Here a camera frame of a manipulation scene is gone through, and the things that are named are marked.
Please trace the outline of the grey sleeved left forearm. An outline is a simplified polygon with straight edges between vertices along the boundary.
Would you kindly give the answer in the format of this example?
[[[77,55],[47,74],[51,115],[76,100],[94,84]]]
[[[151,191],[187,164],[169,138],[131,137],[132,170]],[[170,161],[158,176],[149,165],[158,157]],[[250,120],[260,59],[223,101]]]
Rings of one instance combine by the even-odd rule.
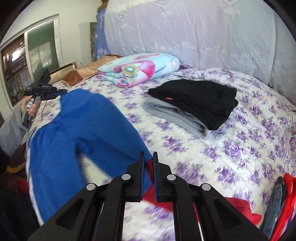
[[[21,106],[17,105],[1,127],[1,150],[9,157],[21,145],[26,134],[21,128],[22,117]]]

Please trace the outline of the left hand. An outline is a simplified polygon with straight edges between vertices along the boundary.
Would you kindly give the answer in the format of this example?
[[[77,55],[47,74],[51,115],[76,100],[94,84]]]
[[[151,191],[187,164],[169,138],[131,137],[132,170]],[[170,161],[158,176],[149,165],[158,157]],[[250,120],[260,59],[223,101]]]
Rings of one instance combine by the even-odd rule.
[[[41,100],[37,100],[34,104],[31,104],[29,108],[27,108],[27,105],[28,105],[28,102],[30,101],[30,99],[32,98],[33,96],[26,96],[23,100],[23,103],[22,103],[22,111],[23,112],[27,112],[28,115],[31,117],[31,119],[35,119],[36,116],[37,116],[37,113],[39,111],[39,108],[40,108],[40,105],[41,105]]]

